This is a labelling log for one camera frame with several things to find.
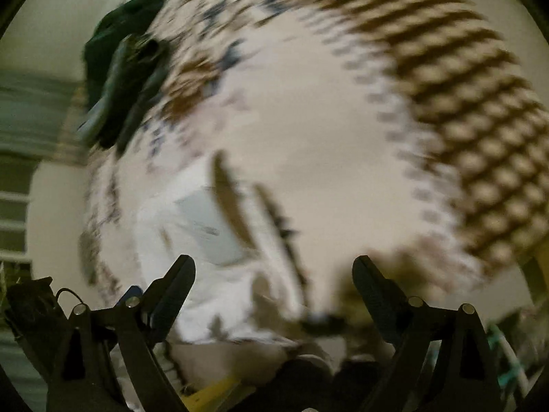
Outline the floral beige bed blanket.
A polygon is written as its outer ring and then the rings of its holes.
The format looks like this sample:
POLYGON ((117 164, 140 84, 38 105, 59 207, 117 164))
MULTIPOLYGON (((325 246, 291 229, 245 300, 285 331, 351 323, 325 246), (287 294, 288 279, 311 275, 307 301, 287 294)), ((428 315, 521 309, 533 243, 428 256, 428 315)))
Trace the floral beige bed blanket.
POLYGON ((83 248, 114 304, 140 205, 223 152, 276 217, 301 322, 365 323, 368 254, 409 295, 489 283, 548 235, 548 113, 467 0, 166 0, 166 78, 125 153, 94 145, 83 248))

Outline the dark green clothes pile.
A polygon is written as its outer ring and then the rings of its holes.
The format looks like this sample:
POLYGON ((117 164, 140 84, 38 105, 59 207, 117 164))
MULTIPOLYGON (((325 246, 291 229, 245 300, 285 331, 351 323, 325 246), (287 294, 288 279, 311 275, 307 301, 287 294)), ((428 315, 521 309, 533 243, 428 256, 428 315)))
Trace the dark green clothes pile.
POLYGON ((166 0, 129 0, 103 17, 85 43, 89 112, 77 130, 85 144, 121 156, 166 78, 170 45, 148 33, 166 0))

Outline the green window curtain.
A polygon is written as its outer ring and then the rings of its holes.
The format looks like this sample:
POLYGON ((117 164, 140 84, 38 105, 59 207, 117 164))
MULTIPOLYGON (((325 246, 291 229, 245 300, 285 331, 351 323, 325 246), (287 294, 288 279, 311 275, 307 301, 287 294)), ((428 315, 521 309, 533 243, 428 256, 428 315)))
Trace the green window curtain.
POLYGON ((87 151, 75 131, 84 114, 80 83, 1 72, 2 153, 83 165, 87 151))

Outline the white denim pants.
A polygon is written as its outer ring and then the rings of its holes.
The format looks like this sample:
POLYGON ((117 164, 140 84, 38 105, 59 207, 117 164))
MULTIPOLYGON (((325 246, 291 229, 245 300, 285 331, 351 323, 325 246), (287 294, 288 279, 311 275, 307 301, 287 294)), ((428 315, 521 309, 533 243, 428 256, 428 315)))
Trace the white denim pants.
POLYGON ((144 201, 133 232, 145 283, 181 255, 196 264, 174 324, 183 342, 284 340, 305 315, 304 288, 275 215, 223 152, 197 159, 144 201))

